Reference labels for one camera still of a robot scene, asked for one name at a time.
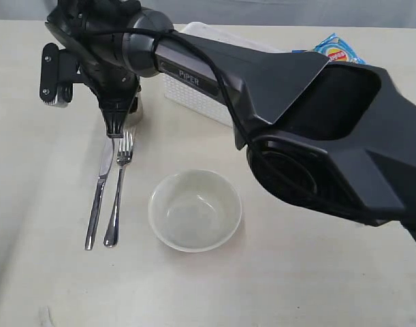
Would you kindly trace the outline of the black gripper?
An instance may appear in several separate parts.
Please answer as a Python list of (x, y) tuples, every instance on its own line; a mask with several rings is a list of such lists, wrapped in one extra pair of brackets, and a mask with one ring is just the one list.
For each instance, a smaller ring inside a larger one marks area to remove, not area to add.
[(130, 112), (138, 110), (141, 90), (137, 75), (114, 65), (80, 64), (84, 84), (97, 98), (109, 138), (122, 138)]

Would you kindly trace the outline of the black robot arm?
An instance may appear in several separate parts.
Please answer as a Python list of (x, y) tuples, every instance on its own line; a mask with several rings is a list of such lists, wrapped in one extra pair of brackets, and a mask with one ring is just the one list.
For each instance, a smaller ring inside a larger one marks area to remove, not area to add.
[(385, 69), (180, 33), (139, 1), (59, 1), (46, 27), (46, 104), (67, 105), (84, 84), (118, 139), (140, 78), (166, 74), (227, 107), (236, 148), (273, 196), (373, 227), (397, 221), (416, 242), (416, 105)]

